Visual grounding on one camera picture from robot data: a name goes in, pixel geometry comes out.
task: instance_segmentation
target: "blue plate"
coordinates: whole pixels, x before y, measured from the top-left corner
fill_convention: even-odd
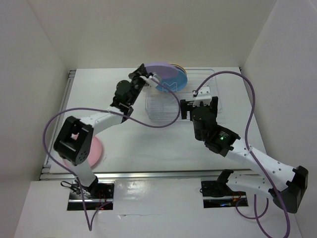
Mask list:
[[[185,88],[187,84],[187,75],[184,73],[184,71],[177,69],[178,75],[173,78],[168,79],[162,79],[161,84],[167,88],[169,88],[172,92],[179,92],[183,88]],[[168,93],[168,91],[161,86],[157,86],[156,89],[158,89],[161,92]]]

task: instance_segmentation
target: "dish rack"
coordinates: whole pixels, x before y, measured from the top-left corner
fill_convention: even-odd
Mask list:
[[[186,87],[178,92],[177,85],[173,85],[173,89],[175,89],[175,94],[179,100],[185,99],[186,101],[192,101],[193,91],[196,90],[208,76],[215,73],[215,71],[210,68],[196,68],[187,69],[186,72],[188,78]],[[223,109],[217,85],[217,78],[211,78],[204,86],[210,87],[212,97],[219,97],[218,114],[221,114]],[[177,116],[178,104],[172,94],[160,92],[156,88],[148,87],[146,89],[145,110],[149,118],[153,121],[172,121]]]

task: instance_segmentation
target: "pink plate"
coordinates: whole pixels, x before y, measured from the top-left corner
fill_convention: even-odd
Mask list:
[[[90,151],[89,151],[89,155],[88,155],[88,162],[90,167],[94,166],[98,160],[101,157],[103,151],[103,145],[101,144],[101,142],[99,141],[99,139],[97,137],[93,137],[93,140],[91,142],[91,147],[90,147]],[[68,161],[67,160],[63,160],[64,164],[69,167],[68,165]]]

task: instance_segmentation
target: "white wall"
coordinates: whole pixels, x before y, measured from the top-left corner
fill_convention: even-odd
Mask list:
[[[0,1],[1,237],[14,236],[30,181],[44,161],[45,122],[59,108],[67,71],[26,0]]]
[[[28,0],[70,68],[242,65],[275,0]]]
[[[316,237],[317,0],[278,0],[243,73],[254,83],[266,151],[309,172],[297,213],[304,238]]]

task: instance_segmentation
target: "purple cable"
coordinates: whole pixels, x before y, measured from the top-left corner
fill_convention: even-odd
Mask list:
[[[61,164],[59,161],[57,161],[57,159],[55,159],[55,158],[51,155],[51,153],[49,152],[49,149],[48,149],[48,147],[47,147],[47,145],[46,145],[46,140],[45,140],[47,130],[48,130],[48,128],[49,128],[51,122],[52,122],[56,117],[60,116],[61,114],[66,113],[66,112],[71,112],[71,111],[76,111],[76,110],[94,111],[94,112],[101,112],[101,113],[112,113],[112,114],[115,114],[115,115],[118,115],[118,116],[122,116],[122,117],[124,117],[124,118],[130,119],[130,120],[135,121],[135,122],[137,122],[137,123],[139,123],[139,124],[141,124],[141,125],[144,125],[144,126],[147,126],[147,127],[151,127],[151,128],[164,128],[164,127],[170,126],[170,125],[172,125],[174,122],[177,121],[177,119],[178,119],[178,117],[179,117],[179,115],[180,115],[180,102],[179,102],[179,99],[178,99],[178,97],[176,96],[176,94],[173,93],[169,88],[167,88],[167,87],[161,85],[158,81],[156,81],[156,80],[154,80],[154,79],[152,79],[152,81],[154,81],[154,82],[157,83],[159,86],[161,86],[162,88],[165,88],[168,92],[170,92],[170,93],[175,97],[175,99],[177,100],[177,103],[178,103],[178,113],[177,113],[176,118],[175,118],[172,122],[170,122],[170,123],[168,123],[168,124],[166,124],[166,125],[149,125],[149,124],[143,123],[143,122],[141,122],[141,121],[139,121],[139,120],[136,120],[136,119],[134,119],[134,118],[131,118],[131,117],[129,117],[129,116],[126,116],[126,115],[123,115],[123,114],[120,114],[120,113],[117,113],[117,112],[107,111],[107,110],[100,110],[100,109],[94,109],[94,108],[71,108],[71,109],[67,109],[67,110],[64,110],[64,111],[61,111],[61,112],[57,113],[55,116],[53,116],[53,117],[46,123],[46,125],[45,125],[45,127],[44,127],[43,136],[42,136],[42,143],[43,143],[43,147],[44,147],[44,150],[45,150],[46,154],[47,154],[48,157],[51,158],[56,164],[58,164],[58,165],[61,166],[63,169],[67,170],[67,171],[70,172],[72,175],[74,175],[75,178],[76,178],[76,180],[78,181],[78,184],[79,184],[79,186],[80,186],[80,193],[81,193],[81,197],[82,197],[82,201],[83,201],[83,208],[84,208],[85,217],[86,217],[86,220],[87,220],[87,225],[88,225],[89,231],[92,231],[92,229],[93,229],[93,220],[94,220],[94,217],[95,217],[95,215],[97,214],[97,212],[98,212],[101,208],[103,208],[104,206],[106,206],[108,203],[105,203],[105,204],[103,204],[102,206],[100,206],[100,207],[94,212],[93,217],[92,217],[92,219],[91,219],[91,222],[89,222],[89,217],[88,217],[88,213],[87,213],[87,209],[86,209],[86,204],[85,204],[84,193],[83,193],[83,186],[82,186],[82,184],[81,184],[79,178],[77,177],[77,175],[76,175],[71,169],[69,169],[68,167],[64,166],[64,165]]]
[[[247,217],[246,215],[244,215],[244,214],[242,214],[242,213],[240,212],[238,206],[239,206],[239,203],[240,203],[242,200],[244,200],[244,199],[245,199],[245,198],[242,198],[242,199],[239,199],[239,200],[237,201],[237,203],[236,203],[237,212],[238,212],[242,217],[244,217],[245,219],[255,220],[256,217]],[[265,207],[264,211],[262,212],[262,214],[258,216],[258,219],[261,218],[262,216],[264,216],[265,213],[267,212],[267,210],[268,210],[268,198],[266,199],[266,207]]]
[[[254,88],[253,88],[253,85],[251,83],[251,81],[245,77],[244,75],[240,74],[240,73],[237,73],[237,72],[233,72],[233,71],[220,71],[220,72],[217,72],[217,73],[214,73],[212,75],[210,75],[208,78],[206,78],[202,83],[201,85],[196,89],[196,93],[198,93],[199,89],[211,78],[219,75],[219,74],[224,74],[224,73],[228,73],[228,74],[234,74],[234,75],[237,75],[241,78],[243,78],[243,80],[245,80],[248,85],[250,86],[251,88],[251,92],[252,92],[252,107],[251,107],[251,113],[250,113],[250,116],[249,116],[249,119],[248,119],[248,123],[247,123],[247,126],[246,126],[246,130],[245,130],[245,135],[244,135],[244,138],[245,138],[245,143],[246,143],[246,147],[248,150],[250,150],[250,146],[249,146],[249,143],[248,143],[248,132],[249,132],[249,127],[250,127],[250,123],[251,123],[251,119],[252,119],[252,116],[254,114],[254,110],[255,110],[255,106],[256,106],[256,94],[255,94],[255,91],[254,91]],[[276,193],[277,195],[277,198],[278,200],[280,201],[281,203],[281,206],[282,206],[282,209],[284,211],[284,214],[285,214],[285,218],[286,218],[286,226],[287,226],[287,229],[286,229],[286,233],[285,233],[285,236],[283,238],[287,238],[289,237],[289,234],[290,234],[290,230],[291,230],[291,224],[290,224],[290,221],[289,221],[289,216],[288,216],[288,213],[287,213],[287,209],[285,207],[285,203],[278,191],[278,189],[276,188],[273,180],[271,179],[270,175],[267,173],[267,171],[265,170],[265,168],[262,166],[262,164],[260,163],[260,161],[258,160],[258,158],[255,156],[255,154],[250,151],[250,154],[252,155],[252,157],[254,158],[254,160],[256,161],[256,163],[258,164],[258,166],[261,168],[261,170],[263,171],[263,173],[265,174],[266,178],[268,179],[268,181],[270,182],[270,184],[272,185],[273,187],[273,190],[274,192]],[[265,230],[263,229],[262,225],[260,224],[260,221],[259,221],[259,218],[257,216],[257,210],[256,210],[256,207],[254,207],[254,212],[255,212],[255,219],[258,223],[258,226],[259,228],[261,229],[261,231],[268,237],[268,238],[272,238],[271,236],[269,236]]]

